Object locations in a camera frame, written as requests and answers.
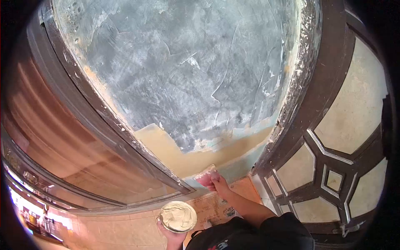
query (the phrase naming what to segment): frosted glass pane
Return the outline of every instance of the frosted glass pane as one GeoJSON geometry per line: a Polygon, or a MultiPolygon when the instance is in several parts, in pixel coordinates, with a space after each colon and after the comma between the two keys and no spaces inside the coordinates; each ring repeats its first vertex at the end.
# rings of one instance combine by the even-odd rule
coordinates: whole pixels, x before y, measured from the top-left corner
{"type": "Polygon", "coordinates": [[[298,219],[303,223],[322,223],[340,219],[336,206],[321,197],[293,204],[298,219]]]}
{"type": "Polygon", "coordinates": [[[358,38],[347,76],[315,134],[327,148],[353,153],[380,123],[386,96],[382,64],[358,38]]]}
{"type": "Polygon", "coordinates": [[[280,188],[279,188],[278,184],[276,183],[276,180],[273,176],[270,176],[268,179],[266,179],[266,181],[275,196],[282,194],[282,192],[280,191],[280,188]]]}
{"type": "Polygon", "coordinates": [[[339,191],[341,182],[342,182],[342,176],[338,173],[329,170],[328,182],[326,183],[326,185],[333,190],[339,191]]]}
{"type": "Polygon", "coordinates": [[[307,146],[301,146],[277,173],[288,192],[311,182],[314,177],[314,157],[307,146]]]}
{"type": "Polygon", "coordinates": [[[282,206],[280,206],[280,209],[282,210],[282,214],[290,212],[288,205],[282,205],[282,206]]]}
{"type": "Polygon", "coordinates": [[[376,167],[360,178],[349,205],[352,218],[376,208],[385,183],[387,165],[388,161],[383,159],[376,167]]]}

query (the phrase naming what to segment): wooden door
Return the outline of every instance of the wooden door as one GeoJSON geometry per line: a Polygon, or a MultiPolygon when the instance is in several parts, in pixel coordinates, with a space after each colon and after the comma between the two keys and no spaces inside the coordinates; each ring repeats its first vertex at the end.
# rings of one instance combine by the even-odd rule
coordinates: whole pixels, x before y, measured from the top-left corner
{"type": "Polygon", "coordinates": [[[344,2],[321,5],[308,89],[284,109],[281,131],[253,173],[278,215],[293,212],[317,246],[346,247],[368,227],[384,189],[380,121],[387,89],[378,47],[361,20],[344,2]]]}

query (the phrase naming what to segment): hand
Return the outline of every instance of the hand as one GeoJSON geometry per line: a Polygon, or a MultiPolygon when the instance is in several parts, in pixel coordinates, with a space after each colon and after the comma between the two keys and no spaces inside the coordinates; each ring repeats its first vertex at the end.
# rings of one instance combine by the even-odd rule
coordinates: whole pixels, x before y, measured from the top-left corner
{"type": "Polygon", "coordinates": [[[226,180],[224,177],[220,176],[220,179],[211,179],[213,185],[211,186],[207,186],[208,190],[210,191],[217,191],[218,195],[226,200],[226,196],[232,192],[228,186],[228,184],[226,183],[226,180]]]}
{"type": "Polygon", "coordinates": [[[168,240],[167,249],[178,250],[182,248],[183,241],[185,240],[186,235],[188,234],[187,232],[186,233],[171,232],[161,224],[161,221],[159,219],[157,220],[157,227],[168,240]]]}

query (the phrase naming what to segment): plaster trowel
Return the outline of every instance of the plaster trowel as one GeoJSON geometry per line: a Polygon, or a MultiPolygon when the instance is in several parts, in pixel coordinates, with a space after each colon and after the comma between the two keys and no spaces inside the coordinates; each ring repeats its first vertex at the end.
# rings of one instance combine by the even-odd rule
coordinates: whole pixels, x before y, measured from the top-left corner
{"type": "Polygon", "coordinates": [[[197,174],[194,179],[202,184],[203,186],[207,187],[207,186],[212,186],[213,183],[211,181],[211,178],[213,179],[220,179],[220,174],[218,173],[218,171],[215,169],[215,165],[211,164],[210,166],[208,166],[204,171],[202,171],[201,173],[197,174]]]}

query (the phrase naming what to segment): gray plaster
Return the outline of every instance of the gray plaster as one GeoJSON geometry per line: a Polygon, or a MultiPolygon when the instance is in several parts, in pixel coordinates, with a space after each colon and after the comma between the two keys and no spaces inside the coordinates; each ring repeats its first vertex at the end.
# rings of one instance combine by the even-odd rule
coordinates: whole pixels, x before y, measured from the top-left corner
{"type": "Polygon", "coordinates": [[[223,130],[277,117],[295,41],[292,2],[55,0],[54,6],[78,63],[106,85],[133,130],[162,124],[190,152],[223,130]]]}

